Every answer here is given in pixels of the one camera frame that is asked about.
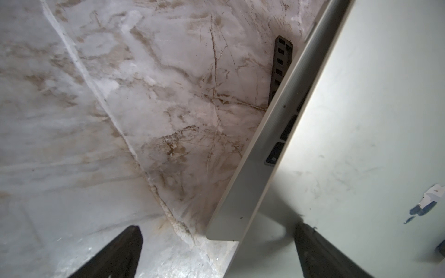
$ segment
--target silver laptop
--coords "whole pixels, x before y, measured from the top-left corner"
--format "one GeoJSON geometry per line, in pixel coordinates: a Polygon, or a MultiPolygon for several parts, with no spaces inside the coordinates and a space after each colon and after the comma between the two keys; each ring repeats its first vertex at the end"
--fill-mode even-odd
{"type": "Polygon", "coordinates": [[[240,241],[314,82],[349,0],[326,1],[295,54],[208,226],[211,240],[240,241]]]}
{"type": "Polygon", "coordinates": [[[374,278],[444,277],[444,26],[442,0],[351,3],[225,277],[309,277],[298,221],[374,278]]]}

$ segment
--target marble surface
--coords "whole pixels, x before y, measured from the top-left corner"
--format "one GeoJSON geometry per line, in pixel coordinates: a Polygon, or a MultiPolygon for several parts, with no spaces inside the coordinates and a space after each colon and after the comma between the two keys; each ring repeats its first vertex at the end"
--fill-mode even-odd
{"type": "Polygon", "coordinates": [[[322,2],[4,1],[0,221],[27,226],[0,229],[1,254],[63,277],[80,262],[57,256],[96,252],[75,240],[142,223],[140,277],[220,277],[235,243],[204,229],[267,109],[274,39],[295,53],[322,2]]]}
{"type": "Polygon", "coordinates": [[[182,240],[37,1],[0,9],[0,277],[66,278],[128,225],[137,277],[220,277],[182,240]]]}

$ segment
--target black plastic object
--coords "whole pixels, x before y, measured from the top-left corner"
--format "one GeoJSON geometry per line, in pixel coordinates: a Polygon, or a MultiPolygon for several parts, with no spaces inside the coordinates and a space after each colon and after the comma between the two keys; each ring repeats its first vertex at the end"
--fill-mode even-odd
{"type": "Polygon", "coordinates": [[[283,77],[287,72],[287,69],[292,62],[292,50],[294,49],[293,44],[283,38],[278,36],[275,39],[275,50],[274,50],[274,61],[272,63],[272,78],[271,78],[271,88],[269,90],[269,104],[272,101],[275,93],[278,90],[283,77]]]}
{"type": "Polygon", "coordinates": [[[69,278],[134,278],[142,249],[138,226],[128,226],[69,278]]]}
{"type": "Polygon", "coordinates": [[[439,253],[444,256],[445,258],[445,240],[442,241],[441,244],[439,244],[439,246],[437,247],[437,250],[439,251],[439,253]]]}
{"type": "Polygon", "coordinates": [[[307,224],[297,225],[295,245],[305,278],[372,278],[307,224]]]}
{"type": "Polygon", "coordinates": [[[273,164],[277,163],[278,157],[283,150],[284,143],[276,142],[274,148],[272,149],[269,156],[266,158],[266,163],[273,164]]]}

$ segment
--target black ventilation grille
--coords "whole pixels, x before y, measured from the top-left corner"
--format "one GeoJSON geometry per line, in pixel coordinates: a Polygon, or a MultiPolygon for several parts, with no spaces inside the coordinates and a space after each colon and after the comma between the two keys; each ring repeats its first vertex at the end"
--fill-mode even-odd
{"type": "Polygon", "coordinates": [[[274,61],[272,63],[271,88],[269,90],[269,104],[278,90],[287,69],[292,62],[293,45],[282,36],[275,39],[274,61]]]}

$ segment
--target torn sticker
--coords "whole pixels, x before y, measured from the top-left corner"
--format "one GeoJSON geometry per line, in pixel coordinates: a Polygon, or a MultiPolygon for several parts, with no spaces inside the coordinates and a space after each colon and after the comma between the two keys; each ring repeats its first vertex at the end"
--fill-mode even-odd
{"type": "Polygon", "coordinates": [[[445,187],[441,186],[440,184],[435,184],[432,187],[430,187],[424,194],[422,200],[420,200],[419,204],[415,207],[413,207],[409,214],[410,216],[405,222],[409,223],[411,222],[416,215],[422,216],[427,214],[429,211],[431,211],[435,205],[439,202],[439,200],[442,198],[442,196],[445,193],[445,187]]]}

